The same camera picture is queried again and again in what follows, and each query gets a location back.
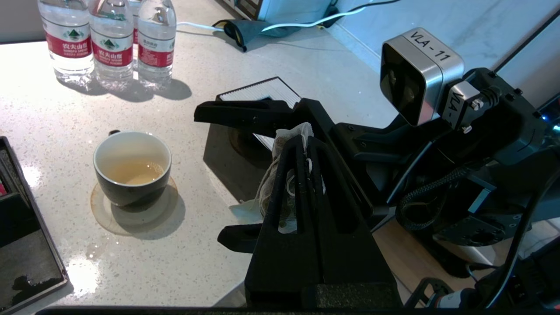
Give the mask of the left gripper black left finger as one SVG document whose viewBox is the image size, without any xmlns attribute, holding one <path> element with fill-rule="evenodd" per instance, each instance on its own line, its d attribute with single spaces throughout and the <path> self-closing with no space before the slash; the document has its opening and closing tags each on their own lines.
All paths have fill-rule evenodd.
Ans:
<svg viewBox="0 0 560 315">
<path fill-rule="evenodd" d="M 314 228 L 302 137 L 290 139 L 280 156 L 271 199 L 247 275 L 245 295 L 251 308 L 302 307 L 302 292 L 314 282 Z M 289 170 L 295 175 L 297 231 L 279 231 Z"/>
</svg>

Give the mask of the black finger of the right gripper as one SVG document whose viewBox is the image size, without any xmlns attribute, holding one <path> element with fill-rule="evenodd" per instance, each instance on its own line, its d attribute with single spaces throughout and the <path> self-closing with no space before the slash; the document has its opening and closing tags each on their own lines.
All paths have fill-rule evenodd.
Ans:
<svg viewBox="0 0 560 315">
<path fill-rule="evenodd" d="M 304 111 L 314 105 L 316 100 L 309 98 L 302 98 L 292 108 L 280 100 L 206 101 L 196 107 L 194 121 L 274 137 L 277 130 L 308 122 L 310 115 Z"/>
<path fill-rule="evenodd" d="M 252 254 L 262 225 L 258 223 L 226 226 L 220 231 L 217 241 L 230 251 Z"/>
</svg>

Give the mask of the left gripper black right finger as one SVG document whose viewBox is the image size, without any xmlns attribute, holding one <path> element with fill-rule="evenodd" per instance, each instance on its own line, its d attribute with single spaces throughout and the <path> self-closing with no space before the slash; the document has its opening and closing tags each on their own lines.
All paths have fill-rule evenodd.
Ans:
<svg viewBox="0 0 560 315">
<path fill-rule="evenodd" d="M 396 309 L 396 280 L 372 237 L 352 187 L 320 140 L 308 138 L 322 308 Z"/>
</svg>

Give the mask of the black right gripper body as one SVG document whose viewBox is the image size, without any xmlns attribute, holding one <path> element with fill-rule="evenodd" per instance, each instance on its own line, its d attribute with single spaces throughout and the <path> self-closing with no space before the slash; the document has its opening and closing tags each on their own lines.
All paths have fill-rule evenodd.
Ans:
<svg viewBox="0 0 560 315">
<path fill-rule="evenodd" d="M 386 128 L 334 123 L 323 105 L 309 98 L 302 100 L 302 114 L 338 158 L 364 219 L 389 217 L 415 163 L 431 146 L 424 131 L 400 115 Z"/>
</svg>

